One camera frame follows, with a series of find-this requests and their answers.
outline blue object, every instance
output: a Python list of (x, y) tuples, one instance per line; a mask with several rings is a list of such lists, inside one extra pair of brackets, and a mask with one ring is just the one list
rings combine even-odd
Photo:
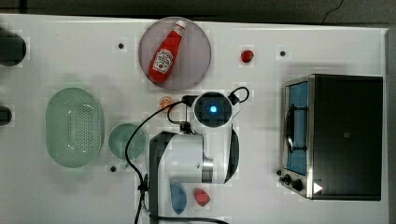
[(180, 215), (187, 205), (186, 192), (179, 184), (171, 184), (171, 201), (174, 211)]
[(218, 109), (217, 109), (214, 105), (212, 105), (212, 106), (210, 107), (210, 111), (211, 111), (212, 113), (216, 113), (216, 111), (218, 111)]
[[(308, 106), (308, 83), (302, 82), (290, 86), (289, 108)], [(294, 111), (294, 142), (295, 147), (306, 147), (306, 118), (305, 111)], [(287, 169), (301, 175), (306, 175), (306, 151), (293, 150), (288, 153)]]

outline black cable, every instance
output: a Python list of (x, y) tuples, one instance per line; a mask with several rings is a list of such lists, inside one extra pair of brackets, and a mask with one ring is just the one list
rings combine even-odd
[[(247, 92), (247, 96), (243, 101), (240, 101), (239, 103), (244, 103), (248, 97), (249, 97), (249, 90), (246, 87), (239, 87), (236, 88), (235, 90), (233, 90), (231, 92), (231, 94), (234, 94), (236, 91), (239, 90), (245, 90)], [(134, 166), (134, 164), (131, 162), (131, 160), (129, 159), (128, 156), (128, 147), (129, 145), (131, 145), (132, 139), (134, 138), (134, 136), (137, 134), (137, 132), (141, 129), (141, 127), (148, 122), (150, 119), (152, 119), (154, 116), (156, 116), (157, 114), (159, 114), (161, 111), (164, 111), (165, 109), (169, 108), (167, 111), (167, 117), (168, 120), (174, 124), (179, 124), (181, 121), (173, 121), (170, 118), (170, 112), (173, 109), (173, 107), (175, 107), (178, 104), (183, 103), (182, 101), (179, 102), (175, 102), (173, 104), (167, 105), (166, 107), (158, 110), (157, 112), (155, 112), (154, 114), (150, 115), (148, 118), (146, 118), (137, 128), (136, 130), (134, 130), (134, 133), (131, 135), (131, 137), (128, 140), (128, 143), (125, 146), (125, 160), (128, 162), (129, 165), (131, 165), (131, 167), (134, 169), (134, 171), (137, 173), (137, 175), (139, 176), (139, 180), (140, 180), (140, 184), (138, 189), (140, 190), (140, 199), (139, 199), (139, 205), (137, 207), (137, 211), (136, 211), (136, 216), (134, 218), (134, 224), (138, 224), (139, 221), (139, 217), (140, 217), (140, 212), (142, 209), (142, 205), (145, 203), (145, 191), (148, 190), (147, 186), (143, 186), (145, 181), (143, 180), (143, 176), (142, 173), (139, 171), (139, 169), (137, 169), (136, 166)], [(202, 222), (212, 222), (212, 223), (219, 223), (219, 224), (228, 224), (225, 221), (222, 220), (218, 220), (218, 219), (214, 219), (214, 218), (208, 218), (208, 217), (158, 217), (155, 216), (153, 214), (149, 214), (150, 217), (156, 218), (158, 220), (161, 221), (174, 221), (174, 222), (189, 222), (189, 221), (202, 221)]]
[(171, 104), (171, 105), (167, 105), (166, 107), (164, 107), (164, 108), (158, 110), (157, 112), (155, 112), (154, 114), (150, 115), (148, 118), (146, 118), (146, 119), (136, 128), (136, 130), (134, 130), (134, 133), (131, 135), (131, 137), (130, 137), (129, 140), (128, 140), (128, 143), (126, 144), (126, 147), (125, 147), (125, 160), (128, 162), (129, 165), (131, 165), (131, 167), (134, 169), (134, 171), (135, 171), (135, 172), (137, 173), (137, 175), (139, 176), (139, 180), (140, 180), (140, 185), (139, 185), (139, 188), (138, 188), (138, 189), (140, 189), (140, 200), (139, 200), (139, 205), (138, 205), (138, 207), (137, 207), (136, 217), (134, 218), (134, 224), (137, 224), (138, 221), (139, 221), (140, 211), (141, 211), (141, 208), (142, 208), (142, 203), (141, 203), (141, 202), (142, 202), (142, 197), (144, 197), (145, 188), (144, 188), (144, 186), (142, 186), (142, 183), (143, 183), (143, 176), (142, 176), (142, 173), (139, 171), (139, 169), (137, 169), (136, 166), (134, 166), (134, 164), (133, 164), (133, 163), (131, 162), (131, 160), (129, 159), (129, 156), (128, 156), (128, 147), (129, 147), (129, 145), (131, 145), (131, 141), (132, 141), (132, 139), (134, 138), (134, 136), (136, 135), (136, 133), (140, 130), (140, 128), (141, 128), (147, 121), (149, 121), (150, 119), (152, 119), (152, 117), (156, 116), (156, 115), (157, 115), (158, 113), (160, 113), (161, 111), (163, 111), (163, 110), (165, 110), (165, 109), (167, 109), (167, 108), (169, 108), (169, 107), (171, 107), (171, 106), (175, 106), (175, 105), (178, 105), (178, 104), (181, 104), (181, 103), (182, 103), (182, 102), (179, 101), (179, 102), (175, 102), (175, 103), (173, 103), (173, 104)]
[(244, 99), (243, 101), (239, 101), (239, 104), (242, 104), (242, 103), (244, 103), (244, 102), (248, 99), (250, 93), (249, 93), (248, 88), (246, 88), (246, 87), (238, 87), (238, 88), (236, 88), (235, 90), (233, 90), (233, 91), (230, 93), (230, 95), (234, 94), (236, 91), (239, 91), (239, 90), (245, 90), (245, 91), (247, 92), (247, 96), (245, 97), (245, 99)]
[(340, 5), (339, 5), (338, 7), (336, 7), (335, 9), (332, 9), (332, 10), (330, 10), (330, 11), (327, 12), (326, 15), (325, 15), (324, 18), (323, 18), (323, 21), (322, 21), (322, 24), (321, 24), (321, 25), (324, 24), (324, 22), (326, 21), (327, 16), (328, 16), (330, 13), (334, 12), (335, 10), (337, 10), (338, 8), (340, 8), (341, 5), (343, 5), (343, 3), (344, 3), (344, 0), (341, 0)]
[(170, 115), (172, 109), (173, 109), (175, 106), (176, 106), (176, 105), (173, 105), (173, 106), (169, 107), (168, 112), (166, 113), (166, 117), (168, 117), (169, 122), (171, 122), (171, 123), (173, 123), (173, 124), (179, 125), (179, 124), (182, 124), (183, 121), (174, 121), (174, 120), (171, 119), (171, 115)]
[[(145, 198), (143, 197), (142, 200), (143, 205), (146, 207)], [(172, 221), (172, 222), (191, 222), (191, 221), (202, 221), (202, 222), (212, 222), (212, 223), (219, 223), (219, 224), (228, 224), (228, 222), (210, 218), (210, 217), (159, 217), (154, 214), (149, 213), (149, 217), (155, 218), (160, 221)]]

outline table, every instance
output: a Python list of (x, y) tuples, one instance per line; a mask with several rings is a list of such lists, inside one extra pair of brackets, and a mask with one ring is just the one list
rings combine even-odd
[[(182, 216), (224, 217), (233, 224), (389, 222), (386, 116), (380, 202), (308, 201), (281, 187), (276, 176), (281, 165), (284, 82), (313, 73), (385, 78), (387, 29), (197, 22), (212, 46), (210, 68), (194, 89), (170, 92), (149, 82), (138, 63), (140, 37), (154, 22), (0, 15), (0, 25), (28, 43), (20, 65), (0, 67), (0, 103), (14, 116), (0, 128), (0, 223), (132, 223), (138, 181), (108, 149), (112, 128), (141, 122), (165, 95), (177, 98), (238, 86), (251, 89), (251, 98), (234, 122), (240, 140), (238, 171), (222, 186), (185, 185), (187, 192), (201, 186), (211, 202), (201, 208), (188, 193), (188, 209)], [(118, 49), (119, 43), (125, 48)], [(255, 53), (249, 65), (239, 61), (243, 49)], [(66, 87), (84, 88), (105, 113), (104, 146), (83, 169), (61, 167), (46, 150), (47, 103)], [(183, 108), (178, 110), (182, 116)], [(145, 130), (153, 137), (178, 127), (161, 114)], [(146, 170), (144, 157), (136, 164)], [(118, 167), (115, 173), (109, 171), (113, 165)], [(141, 221), (149, 223), (145, 215)]]

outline oven knob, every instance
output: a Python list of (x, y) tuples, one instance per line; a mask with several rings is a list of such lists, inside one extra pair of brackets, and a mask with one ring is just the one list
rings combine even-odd
[(290, 182), (291, 186), (296, 189), (297, 191), (300, 191), (303, 189), (303, 182), (301, 181), (301, 179), (296, 179)]
[(285, 185), (289, 185), (291, 177), (289, 175), (284, 175), (283, 177), (280, 177), (279, 180), (285, 183)]

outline ketchup bottle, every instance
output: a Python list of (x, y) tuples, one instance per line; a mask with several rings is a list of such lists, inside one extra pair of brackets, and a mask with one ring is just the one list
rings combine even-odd
[(148, 75), (155, 82), (165, 82), (172, 72), (178, 46), (186, 30), (184, 21), (177, 21), (173, 30), (155, 51), (148, 68)]

